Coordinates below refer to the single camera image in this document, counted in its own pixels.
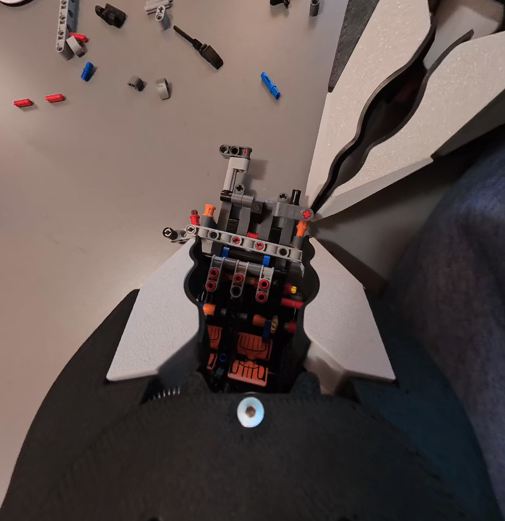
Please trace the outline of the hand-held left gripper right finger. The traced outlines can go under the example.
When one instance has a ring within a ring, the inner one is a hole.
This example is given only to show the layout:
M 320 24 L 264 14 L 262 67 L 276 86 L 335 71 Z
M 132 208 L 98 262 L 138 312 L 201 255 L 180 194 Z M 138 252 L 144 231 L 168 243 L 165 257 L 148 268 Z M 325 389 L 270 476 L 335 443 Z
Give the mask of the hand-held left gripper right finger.
M 393 382 L 395 374 L 363 285 L 315 238 L 310 266 L 319 289 L 303 313 L 310 347 L 305 368 L 335 394 L 352 377 Z

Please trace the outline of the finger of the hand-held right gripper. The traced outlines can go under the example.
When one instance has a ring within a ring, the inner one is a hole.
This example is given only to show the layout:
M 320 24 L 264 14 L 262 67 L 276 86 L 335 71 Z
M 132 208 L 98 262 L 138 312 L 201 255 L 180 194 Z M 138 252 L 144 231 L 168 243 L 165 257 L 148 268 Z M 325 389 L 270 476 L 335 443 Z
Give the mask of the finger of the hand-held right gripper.
M 340 155 L 358 140 L 369 105 L 409 66 L 430 32 L 428 1 L 378 1 L 325 99 L 306 188 L 314 212 L 335 183 Z
M 314 211 L 332 216 L 433 162 L 442 145 L 505 90 L 505 31 L 459 38 L 423 80 L 411 112 L 362 156 L 359 171 Z

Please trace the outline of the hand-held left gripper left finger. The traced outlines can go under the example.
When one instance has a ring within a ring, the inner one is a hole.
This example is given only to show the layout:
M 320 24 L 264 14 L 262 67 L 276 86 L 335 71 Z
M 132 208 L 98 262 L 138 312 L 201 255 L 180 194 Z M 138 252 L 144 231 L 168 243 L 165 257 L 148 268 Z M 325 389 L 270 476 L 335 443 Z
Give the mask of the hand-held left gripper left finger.
M 190 239 L 140 288 L 110 368 L 108 381 L 159 376 L 184 382 L 200 365 L 200 312 L 185 283 L 195 260 Z

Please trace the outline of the multicoloured lego model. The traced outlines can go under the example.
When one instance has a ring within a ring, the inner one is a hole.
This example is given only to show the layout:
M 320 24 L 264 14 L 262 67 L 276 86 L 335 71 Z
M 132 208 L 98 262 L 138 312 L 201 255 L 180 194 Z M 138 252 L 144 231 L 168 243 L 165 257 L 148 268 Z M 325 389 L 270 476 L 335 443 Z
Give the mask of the multicoloured lego model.
M 298 330 L 308 299 L 296 225 L 314 216 L 300 190 L 275 199 L 247 194 L 251 147 L 222 144 L 228 161 L 221 208 L 193 209 L 184 229 L 165 228 L 173 243 L 195 240 L 195 271 L 187 284 L 202 312 L 198 370 L 211 391 L 285 393 L 303 372 L 308 341 Z

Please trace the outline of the long blue lego pin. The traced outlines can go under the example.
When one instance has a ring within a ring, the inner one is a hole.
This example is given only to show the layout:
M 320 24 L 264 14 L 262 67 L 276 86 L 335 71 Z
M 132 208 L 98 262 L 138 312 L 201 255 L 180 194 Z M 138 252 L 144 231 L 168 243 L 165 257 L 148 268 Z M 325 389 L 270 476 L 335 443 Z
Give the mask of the long blue lego pin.
M 281 97 L 281 93 L 275 83 L 270 79 L 266 72 L 261 73 L 261 80 L 265 87 L 268 89 L 269 93 L 275 98 L 275 100 L 279 100 Z

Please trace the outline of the black lego shaft piece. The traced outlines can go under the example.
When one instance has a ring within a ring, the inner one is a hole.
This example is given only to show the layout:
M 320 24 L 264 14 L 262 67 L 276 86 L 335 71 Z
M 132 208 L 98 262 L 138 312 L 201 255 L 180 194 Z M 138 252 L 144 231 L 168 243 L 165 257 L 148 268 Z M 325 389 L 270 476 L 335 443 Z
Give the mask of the black lego shaft piece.
M 173 26 L 174 31 L 183 37 L 186 41 L 191 43 L 192 47 L 216 70 L 223 66 L 223 60 L 219 54 L 209 44 L 202 43 L 197 39 L 192 38 L 178 26 Z

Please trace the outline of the black lego connector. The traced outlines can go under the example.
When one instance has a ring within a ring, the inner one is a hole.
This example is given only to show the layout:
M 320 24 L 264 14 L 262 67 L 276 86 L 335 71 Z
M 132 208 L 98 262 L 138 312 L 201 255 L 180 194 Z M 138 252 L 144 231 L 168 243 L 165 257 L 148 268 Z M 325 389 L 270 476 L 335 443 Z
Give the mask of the black lego connector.
M 106 3 L 104 6 L 96 5 L 94 9 L 98 17 L 100 17 L 108 25 L 115 28 L 121 28 L 127 18 L 127 15 L 124 11 L 109 3 Z

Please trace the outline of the small grey lego piece red pin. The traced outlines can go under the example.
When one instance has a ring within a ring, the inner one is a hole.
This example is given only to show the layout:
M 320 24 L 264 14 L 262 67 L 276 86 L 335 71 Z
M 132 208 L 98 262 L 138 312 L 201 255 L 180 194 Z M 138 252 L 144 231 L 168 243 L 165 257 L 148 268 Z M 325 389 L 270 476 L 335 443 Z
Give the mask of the small grey lego piece red pin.
M 70 32 L 69 37 L 66 40 L 68 47 L 71 49 L 74 55 L 82 57 L 86 53 L 85 44 L 88 42 L 87 36 L 81 33 Z

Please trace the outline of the long light grey lego beam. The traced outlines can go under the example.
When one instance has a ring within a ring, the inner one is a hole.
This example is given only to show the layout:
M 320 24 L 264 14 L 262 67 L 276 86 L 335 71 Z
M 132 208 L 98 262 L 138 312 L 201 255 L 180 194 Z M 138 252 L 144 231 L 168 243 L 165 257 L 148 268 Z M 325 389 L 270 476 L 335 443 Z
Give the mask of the long light grey lego beam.
M 79 4 L 80 1 L 59 1 L 56 52 L 64 57 L 73 55 L 67 39 L 77 30 Z

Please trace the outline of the person's blue sweater torso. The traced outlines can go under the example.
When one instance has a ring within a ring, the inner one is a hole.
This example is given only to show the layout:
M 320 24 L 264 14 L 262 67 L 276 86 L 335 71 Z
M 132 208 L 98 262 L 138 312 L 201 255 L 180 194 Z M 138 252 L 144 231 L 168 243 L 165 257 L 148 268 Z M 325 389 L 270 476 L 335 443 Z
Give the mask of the person's blue sweater torso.
M 475 520 L 505 520 L 505 125 L 413 239 L 378 319 L 400 388 L 376 393 Z

